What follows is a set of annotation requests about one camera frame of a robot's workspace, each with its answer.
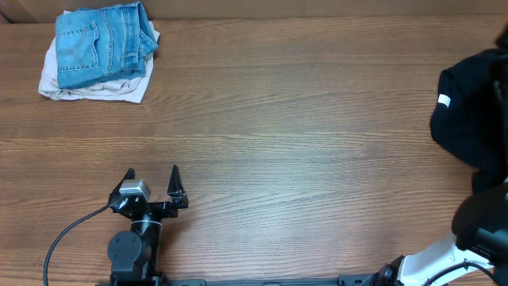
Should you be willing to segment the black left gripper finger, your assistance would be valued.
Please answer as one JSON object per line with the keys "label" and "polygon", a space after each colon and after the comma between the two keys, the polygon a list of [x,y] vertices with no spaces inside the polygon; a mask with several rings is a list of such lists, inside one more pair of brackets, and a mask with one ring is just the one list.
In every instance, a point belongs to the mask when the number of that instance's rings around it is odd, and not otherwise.
{"label": "black left gripper finger", "polygon": [[125,180],[133,180],[136,176],[135,170],[133,168],[129,168],[124,177],[120,180],[118,185],[111,191],[109,198],[112,199],[115,195],[119,194],[120,187],[122,186]]}
{"label": "black left gripper finger", "polygon": [[187,193],[184,190],[177,165],[172,168],[167,194],[171,197],[171,202],[175,208],[188,208]]}

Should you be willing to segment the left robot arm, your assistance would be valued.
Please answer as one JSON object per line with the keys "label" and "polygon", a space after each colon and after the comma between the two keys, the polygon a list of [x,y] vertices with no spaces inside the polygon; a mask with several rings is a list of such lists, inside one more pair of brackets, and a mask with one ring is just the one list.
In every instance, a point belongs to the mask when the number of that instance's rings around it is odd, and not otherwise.
{"label": "left robot arm", "polygon": [[178,210],[189,203],[177,166],[171,170],[167,194],[168,201],[150,202],[148,184],[135,177],[133,168],[112,190],[108,207],[131,223],[130,229],[115,234],[107,247],[111,285],[169,284],[165,274],[157,270],[162,221],[176,218]]}

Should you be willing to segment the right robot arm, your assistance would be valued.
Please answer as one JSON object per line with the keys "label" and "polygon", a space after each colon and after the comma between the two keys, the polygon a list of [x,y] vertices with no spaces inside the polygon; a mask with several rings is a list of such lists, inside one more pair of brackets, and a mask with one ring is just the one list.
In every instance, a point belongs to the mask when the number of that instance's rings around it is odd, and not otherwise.
{"label": "right robot arm", "polygon": [[451,233],[420,253],[400,257],[362,284],[446,285],[480,271],[494,284],[507,284],[507,184],[466,198]]}

